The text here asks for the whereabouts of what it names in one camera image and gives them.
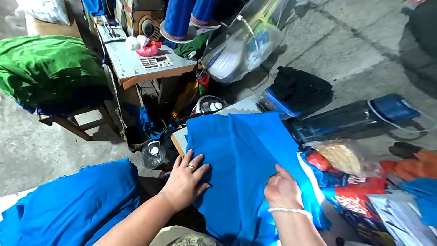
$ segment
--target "bracelet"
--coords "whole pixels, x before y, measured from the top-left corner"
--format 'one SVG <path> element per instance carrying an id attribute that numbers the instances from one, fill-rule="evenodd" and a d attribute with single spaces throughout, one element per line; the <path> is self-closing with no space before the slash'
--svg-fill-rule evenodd
<path id="1" fill-rule="evenodd" d="M 294 209 L 294 208 L 283 208 L 283 207 L 273 207 L 273 208 L 269 208 L 267 209 L 267 211 L 271 212 L 275 212 L 275 211 L 286 211 L 286 212 L 294 212 L 294 213 L 301 213 L 301 214 L 305 214 L 310 220 L 312 220 L 312 214 L 306 210 L 303 209 Z"/>

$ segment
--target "concrete floor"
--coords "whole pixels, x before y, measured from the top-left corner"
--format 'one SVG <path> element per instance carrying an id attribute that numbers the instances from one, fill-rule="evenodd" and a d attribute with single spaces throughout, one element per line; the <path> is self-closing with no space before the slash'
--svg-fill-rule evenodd
<path id="1" fill-rule="evenodd" d="M 15 1 L 3 2 L 0 39 L 26 35 L 23 14 L 14 12 Z M 260 92 L 273 83 L 278 66 L 293 66 L 332 83 L 334 100 L 320 112 L 399 93 L 437 119 L 437 93 L 427 87 L 437 81 L 437 63 L 406 28 L 409 17 L 401 13 L 405 4 L 403 0 L 311 0 L 306 7 L 294 8 L 286 20 L 283 43 L 260 68 L 226 87 L 231 92 L 226 99 L 238 101 Z M 78 120 L 96 117 L 90 113 Z M 394 141 L 407 139 L 437 149 L 436 136 L 394 130 L 360 142 L 373 155 L 392 159 L 387 148 Z M 73 174 L 81 166 L 126 157 L 137 164 L 141 175 L 156 174 L 143 168 L 140 155 L 129 152 L 107 127 L 100 127 L 93 137 L 101 141 L 86 142 L 58 125 L 39 123 L 35 115 L 0 94 L 0 196 Z"/>

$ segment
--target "wooden stool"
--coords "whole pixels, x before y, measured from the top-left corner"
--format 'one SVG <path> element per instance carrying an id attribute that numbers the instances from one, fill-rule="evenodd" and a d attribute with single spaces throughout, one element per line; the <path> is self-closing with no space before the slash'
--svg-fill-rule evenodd
<path id="1" fill-rule="evenodd" d="M 83 114 L 89 111 L 93 111 L 93 110 L 99 110 L 100 114 L 103 116 L 103 119 L 98 119 L 95 120 L 93 122 L 89 122 L 86 123 L 84 125 L 79 125 L 77 123 L 76 118 L 74 118 L 74 116 L 79 115 L 79 114 Z M 92 141 L 91 136 L 88 135 L 85 131 L 104 125 L 104 124 L 108 124 L 112 130 L 114 130 L 115 133 L 117 133 L 117 135 L 120 134 L 120 132 L 118 131 L 117 126 L 114 124 L 114 121 L 112 120 L 111 116 L 109 115 L 108 109 L 106 108 L 106 106 L 104 105 L 100 105 L 97 108 L 94 109 L 90 109 L 90 108 L 84 108 L 84 109 L 80 109 L 77 110 L 76 112 L 68 115 L 68 118 L 62 118 L 62 117 L 50 117 L 50 116 L 45 116 L 45 115 L 40 115 L 39 116 L 39 122 L 42 122 L 48 126 L 53 125 L 53 122 L 58 123 L 60 126 L 64 127 L 65 129 L 69 130 L 70 132 L 76 134 L 77 136 L 87 140 L 87 141 Z"/>

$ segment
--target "white plastic bag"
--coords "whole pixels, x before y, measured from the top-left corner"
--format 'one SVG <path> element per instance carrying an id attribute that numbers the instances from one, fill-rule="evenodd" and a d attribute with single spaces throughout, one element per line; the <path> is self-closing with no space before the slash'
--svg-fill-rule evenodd
<path id="1" fill-rule="evenodd" d="M 209 44 L 202 65 L 215 81 L 232 83 L 257 68 L 282 43 L 284 34 L 271 24 L 288 0 L 251 0 L 236 22 Z"/>
<path id="2" fill-rule="evenodd" d="M 341 172 L 364 177 L 381 176 L 382 168 L 379 162 L 354 140 L 326 140 L 309 142 L 302 146 L 317 150 L 333 168 Z"/>
<path id="3" fill-rule="evenodd" d="M 70 25 L 64 0 L 17 0 L 19 9 L 41 21 Z"/>

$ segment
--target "right hand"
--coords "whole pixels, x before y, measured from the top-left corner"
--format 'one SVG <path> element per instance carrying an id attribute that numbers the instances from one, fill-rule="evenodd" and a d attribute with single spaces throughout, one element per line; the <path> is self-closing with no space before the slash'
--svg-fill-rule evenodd
<path id="1" fill-rule="evenodd" d="M 264 189 L 270 207 L 303 209 L 302 194 L 296 180 L 287 170 L 276 164 L 277 173 L 271 176 Z"/>

